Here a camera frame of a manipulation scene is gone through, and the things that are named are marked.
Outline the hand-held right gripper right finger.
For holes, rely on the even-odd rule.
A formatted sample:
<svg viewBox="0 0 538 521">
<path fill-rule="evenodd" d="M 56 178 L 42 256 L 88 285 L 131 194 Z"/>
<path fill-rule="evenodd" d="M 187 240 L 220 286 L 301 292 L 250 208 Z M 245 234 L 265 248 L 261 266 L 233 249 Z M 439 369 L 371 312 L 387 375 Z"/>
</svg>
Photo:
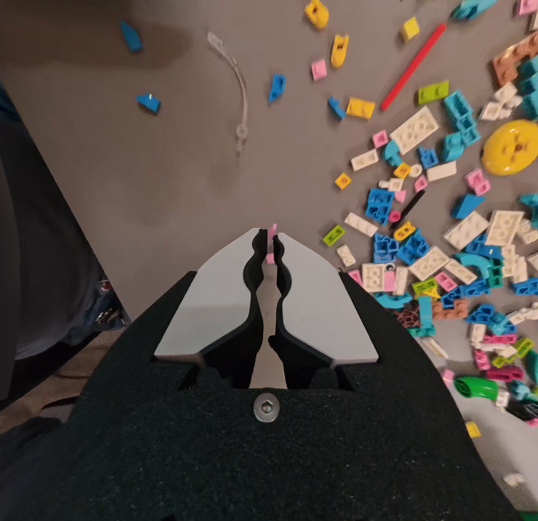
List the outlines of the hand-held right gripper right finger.
<svg viewBox="0 0 538 521">
<path fill-rule="evenodd" d="M 341 272 L 285 233 L 273 238 L 273 252 L 280 299 L 269 344 L 286 387 L 308 388 L 319 370 L 378 362 Z"/>
</svg>

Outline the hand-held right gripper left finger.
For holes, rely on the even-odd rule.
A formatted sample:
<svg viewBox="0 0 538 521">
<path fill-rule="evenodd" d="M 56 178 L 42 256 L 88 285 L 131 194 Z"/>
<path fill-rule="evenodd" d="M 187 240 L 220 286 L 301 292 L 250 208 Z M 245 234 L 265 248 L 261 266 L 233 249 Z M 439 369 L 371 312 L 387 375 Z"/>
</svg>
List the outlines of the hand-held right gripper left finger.
<svg viewBox="0 0 538 521">
<path fill-rule="evenodd" d="M 253 228 L 196 272 L 154 357 L 216 369 L 235 389 L 248 389 L 264 338 L 257 290 L 264 279 L 267 230 Z"/>
</svg>

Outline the green curved lego tube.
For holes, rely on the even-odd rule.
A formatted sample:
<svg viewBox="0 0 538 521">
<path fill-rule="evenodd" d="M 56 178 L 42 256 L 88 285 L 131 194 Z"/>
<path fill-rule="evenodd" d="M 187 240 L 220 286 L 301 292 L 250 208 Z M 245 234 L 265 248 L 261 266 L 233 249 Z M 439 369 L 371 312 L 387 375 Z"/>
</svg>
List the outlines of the green curved lego tube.
<svg viewBox="0 0 538 521">
<path fill-rule="evenodd" d="M 460 376 L 454 379 L 454 388 L 464 398 L 485 398 L 497 400 L 499 385 L 491 379 L 474 376 Z"/>
</svg>

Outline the yellow lego plate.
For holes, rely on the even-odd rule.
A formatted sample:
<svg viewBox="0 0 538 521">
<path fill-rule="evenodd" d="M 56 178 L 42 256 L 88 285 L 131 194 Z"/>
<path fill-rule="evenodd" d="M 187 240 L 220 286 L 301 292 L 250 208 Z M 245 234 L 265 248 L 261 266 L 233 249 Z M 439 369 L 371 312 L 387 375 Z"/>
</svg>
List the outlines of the yellow lego plate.
<svg viewBox="0 0 538 521">
<path fill-rule="evenodd" d="M 375 110 L 375 102 L 363 100 L 360 98 L 350 97 L 347 107 L 346 114 L 356 117 L 358 119 L 370 120 Z"/>
</svg>

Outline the pile of colourful lego pieces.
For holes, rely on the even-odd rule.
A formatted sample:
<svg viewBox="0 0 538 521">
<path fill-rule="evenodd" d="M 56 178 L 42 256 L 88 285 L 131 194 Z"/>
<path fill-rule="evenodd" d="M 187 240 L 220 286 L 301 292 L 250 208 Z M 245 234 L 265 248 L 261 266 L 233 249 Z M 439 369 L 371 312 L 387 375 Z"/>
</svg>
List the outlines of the pile of colourful lego pieces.
<svg viewBox="0 0 538 521">
<path fill-rule="evenodd" d="M 495 406 L 537 427 L 537 343 L 518 332 L 521 323 L 537 320 L 537 301 L 509 314 L 488 303 L 468 307 L 469 298 L 505 284 L 515 296 L 537 297 L 537 252 L 520 255 L 514 244 L 537 244 L 537 193 L 519 196 L 524 211 L 481 215 L 477 208 L 491 189 L 481 162 L 465 175 L 469 193 L 450 213 L 457 223 L 443 235 L 454 249 L 449 255 L 429 245 L 409 220 L 427 187 L 456 175 L 458 159 L 481 141 L 479 122 L 537 123 L 537 0 L 519 0 L 516 15 L 531 15 L 529 33 L 492 58 L 498 89 L 480 114 L 448 81 L 420 87 L 419 110 L 390 134 L 374 134 L 373 149 L 350 160 L 357 172 L 384 159 L 392 176 L 370 189 L 364 216 L 350 212 L 343 223 L 372 244 L 372 261 L 348 270 L 347 277 L 440 358 L 448 355 L 433 337 L 434 321 L 465 320 L 478 377 L 499 385 Z"/>
</svg>

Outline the yellow lego disc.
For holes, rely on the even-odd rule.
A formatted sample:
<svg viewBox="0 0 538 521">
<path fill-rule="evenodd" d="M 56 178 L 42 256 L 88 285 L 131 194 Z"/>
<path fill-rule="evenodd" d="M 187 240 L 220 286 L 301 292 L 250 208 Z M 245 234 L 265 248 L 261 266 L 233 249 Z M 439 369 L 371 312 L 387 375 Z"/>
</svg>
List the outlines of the yellow lego disc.
<svg viewBox="0 0 538 521">
<path fill-rule="evenodd" d="M 481 162 L 492 175 L 509 176 L 537 160 L 537 123 L 515 120 L 497 129 L 485 142 Z"/>
</svg>

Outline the red lego rod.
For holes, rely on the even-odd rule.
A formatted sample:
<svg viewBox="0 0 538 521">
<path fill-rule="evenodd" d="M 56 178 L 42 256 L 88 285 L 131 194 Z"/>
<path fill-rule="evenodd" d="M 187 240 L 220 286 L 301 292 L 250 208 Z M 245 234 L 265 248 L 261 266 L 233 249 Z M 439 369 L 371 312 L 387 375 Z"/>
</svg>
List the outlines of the red lego rod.
<svg viewBox="0 0 538 521">
<path fill-rule="evenodd" d="M 427 55 L 431 52 L 431 50 L 436 45 L 436 43 L 439 41 L 441 36 L 446 32 L 446 29 L 447 29 L 447 23 L 446 22 L 440 23 L 434 29 L 432 34 L 428 37 L 426 42 L 421 46 L 420 50 L 417 52 L 417 54 L 411 60 L 411 62 L 407 66 L 407 68 L 404 70 L 404 72 L 397 79 L 397 81 L 395 82 L 393 87 L 389 90 L 386 97 L 381 101 L 380 110 L 382 112 L 385 112 L 390 107 L 390 105 L 394 102 L 395 98 L 402 91 L 403 87 L 405 87 L 407 82 L 410 80 L 410 78 L 413 76 L 413 74 L 416 72 L 416 70 L 419 68 L 419 66 L 422 64 L 422 62 L 425 60 Z"/>
</svg>

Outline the yellow curved lego piece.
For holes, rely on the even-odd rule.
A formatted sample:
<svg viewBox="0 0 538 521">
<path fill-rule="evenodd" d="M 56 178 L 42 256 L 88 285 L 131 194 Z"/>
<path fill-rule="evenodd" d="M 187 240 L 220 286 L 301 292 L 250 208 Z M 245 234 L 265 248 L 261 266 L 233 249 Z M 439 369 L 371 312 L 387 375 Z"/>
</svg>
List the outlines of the yellow curved lego piece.
<svg viewBox="0 0 538 521">
<path fill-rule="evenodd" d="M 344 64 L 349 44 L 348 34 L 336 34 L 330 56 L 330 64 L 334 69 L 339 69 Z"/>
<path fill-rule="evenodd" d="M 329 11 L 321 0 L 310 0 L 305 7 L 305 14 L 317 30 L 322 30 L 327 26 Z"/>
</svg>

